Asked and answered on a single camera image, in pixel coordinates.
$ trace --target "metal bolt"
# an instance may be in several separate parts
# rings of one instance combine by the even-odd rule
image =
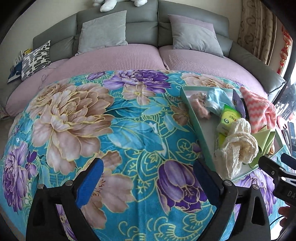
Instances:
[[[252,185],[252,188],[255,189],[255,190],[258,190],[259,189],[259,186],[257,184],[253,184]]]
[[[38,189],[43,189],[43,188],[44,188],[44,184],[38,184],[38,185],[37,185],[37,188],[38,188]]]
[[[68,180],[68,181],[65,182],[65,185],[66,185],[67,187],[72,186],[72,184],[73,184],[73,181],[72,181],[72,180]]]
[[[225,181],[224,181],[224,185],[230,187],[230,186],[232,185],[232,183],[231,183],[231,181],[229,181],[229,180],[225,180]]]

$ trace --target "cream knitted item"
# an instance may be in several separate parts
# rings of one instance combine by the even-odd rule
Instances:
[[[223,180],[236,177],[242,163],[249,164],[257,156],[258,143],[250,133],[250,124],[243,118],[238,119],[232,124],[221,149],[215,151],[213,162]]]

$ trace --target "curtain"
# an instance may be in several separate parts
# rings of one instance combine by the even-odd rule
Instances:
[[[276,16],[260,0],[242,0],[238,44],[269,64],[276,35]]]

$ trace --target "pillow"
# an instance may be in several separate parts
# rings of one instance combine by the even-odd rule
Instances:
[[[173,49],[190,49],[223,57],[214,26],[192,18],[169,15]]]
[[[49,47],[50,40],[23,58],[22,81],[51,63],[49,60]]]
[[[123,45],[128,45],[126,42],[126,10],[83,23],[76,55]]]

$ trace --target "stuffed animal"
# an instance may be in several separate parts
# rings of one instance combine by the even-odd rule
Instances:
[[[129,0],[93,0],[93,1],[94,1],[94,3],[93,3],[94,7],[99,6],[105,2],[101,6],[100,11],[107,12],[107,11],[112,10],[115,7],[115,5],[117,4],[117,2],[127,2]],[[140,6],[143,6],[144,4],[146,4],[148,0],[131,0],[131,1],[135,2],[135,6],[140,7]]]

